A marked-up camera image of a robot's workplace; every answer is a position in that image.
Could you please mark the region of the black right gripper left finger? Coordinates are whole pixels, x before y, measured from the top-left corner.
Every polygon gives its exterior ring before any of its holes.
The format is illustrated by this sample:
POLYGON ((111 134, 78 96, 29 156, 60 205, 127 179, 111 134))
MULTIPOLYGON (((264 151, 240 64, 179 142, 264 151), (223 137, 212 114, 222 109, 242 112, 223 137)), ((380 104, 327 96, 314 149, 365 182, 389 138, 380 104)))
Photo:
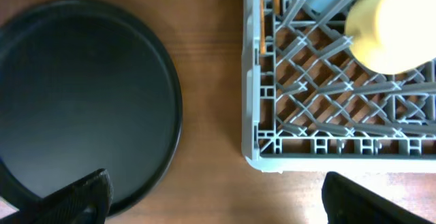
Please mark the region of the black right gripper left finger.
POLYGON ((1 219, 1 224, 104 224, 112 202, 109 173, 93 173, 1 219))

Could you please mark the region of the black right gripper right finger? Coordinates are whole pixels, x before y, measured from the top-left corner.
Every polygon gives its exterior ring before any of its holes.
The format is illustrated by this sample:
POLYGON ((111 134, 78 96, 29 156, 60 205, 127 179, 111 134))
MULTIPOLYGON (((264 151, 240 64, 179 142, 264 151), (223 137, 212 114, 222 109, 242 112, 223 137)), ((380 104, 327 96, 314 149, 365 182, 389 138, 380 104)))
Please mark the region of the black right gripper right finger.
POLYGON ((326 174, 322 203, 328 224, 431 224, 336 172, 326 174))

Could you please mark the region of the yellow bowl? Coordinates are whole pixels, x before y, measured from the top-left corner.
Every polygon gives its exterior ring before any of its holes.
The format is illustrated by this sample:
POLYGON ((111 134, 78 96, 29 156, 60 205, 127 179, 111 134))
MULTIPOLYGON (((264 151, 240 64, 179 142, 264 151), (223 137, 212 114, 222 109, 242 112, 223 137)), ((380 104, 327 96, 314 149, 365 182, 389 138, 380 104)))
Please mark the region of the yellow bowl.
POLYGON ((345 21, 366 68, 399 74, 435 58, 435 0, 357 0, 345 21))

